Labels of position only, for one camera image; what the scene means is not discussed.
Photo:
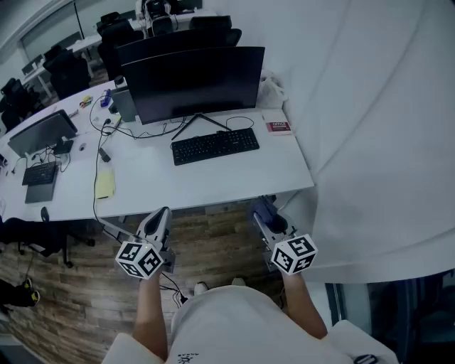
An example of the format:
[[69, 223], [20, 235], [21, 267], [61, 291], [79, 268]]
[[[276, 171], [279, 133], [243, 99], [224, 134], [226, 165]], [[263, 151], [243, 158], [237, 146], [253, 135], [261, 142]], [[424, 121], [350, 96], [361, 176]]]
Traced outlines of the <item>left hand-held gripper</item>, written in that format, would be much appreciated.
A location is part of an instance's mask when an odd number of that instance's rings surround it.
[[173, 273], [176, 256], [168, 244], [171, 220], [169, 207], [155, 210], [139, 224], [136, 237], [121, 241], [115, 261], [129, 276], [150, 279], [158, 271]]

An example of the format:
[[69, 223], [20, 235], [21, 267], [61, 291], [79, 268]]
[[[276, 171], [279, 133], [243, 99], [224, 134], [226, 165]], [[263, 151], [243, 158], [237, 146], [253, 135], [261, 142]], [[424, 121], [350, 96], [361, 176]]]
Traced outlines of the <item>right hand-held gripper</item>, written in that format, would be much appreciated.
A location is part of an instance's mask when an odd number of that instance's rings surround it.
[[[258, 214], [253, 215], [252, 222], [262, 239], [271, 239], [272, 232], [284, 235], [296, 232], [294, 221], [286, 213], [277, 213], [269, 228]], [[312, 265], [317, 254], [314, 241], [306, 234], [277, 242], [264, 253], [264, 259], [271, 272], [278, 269], [285, 274], [300, 274]]]

